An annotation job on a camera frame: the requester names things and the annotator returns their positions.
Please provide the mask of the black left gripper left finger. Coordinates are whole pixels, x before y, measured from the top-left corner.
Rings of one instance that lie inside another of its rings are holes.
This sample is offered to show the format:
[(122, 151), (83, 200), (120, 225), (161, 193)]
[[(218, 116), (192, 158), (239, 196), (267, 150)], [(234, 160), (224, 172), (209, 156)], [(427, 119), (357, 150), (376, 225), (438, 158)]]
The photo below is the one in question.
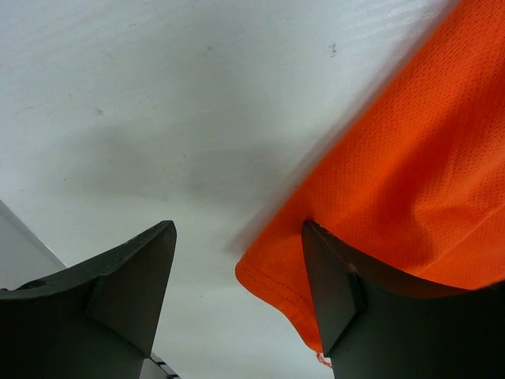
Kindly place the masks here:
[(163, 221), (111, 250), (1, 291), (4, 378), (173, 378), (152, 351), (177, 232)]

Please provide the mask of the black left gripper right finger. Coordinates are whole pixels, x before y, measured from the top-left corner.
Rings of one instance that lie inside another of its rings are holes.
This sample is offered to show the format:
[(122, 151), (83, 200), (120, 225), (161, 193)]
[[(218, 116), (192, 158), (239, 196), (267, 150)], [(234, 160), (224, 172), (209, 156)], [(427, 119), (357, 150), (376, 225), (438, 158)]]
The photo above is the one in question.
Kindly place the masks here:
[(323, 354), (337, 378), (501, 378), (504, 285), (410, 275), (319, 224), (301, 231)]

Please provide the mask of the orange t shirt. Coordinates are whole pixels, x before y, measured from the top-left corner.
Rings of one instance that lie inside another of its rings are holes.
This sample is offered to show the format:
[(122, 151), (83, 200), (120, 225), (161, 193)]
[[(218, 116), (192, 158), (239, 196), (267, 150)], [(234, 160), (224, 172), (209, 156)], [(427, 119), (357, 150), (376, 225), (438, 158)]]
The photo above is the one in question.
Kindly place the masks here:
[(503, 280), (503, 2), (457, 4), (238, 262), (241, 285), (320, 353), (306, 220), (427, 280)]

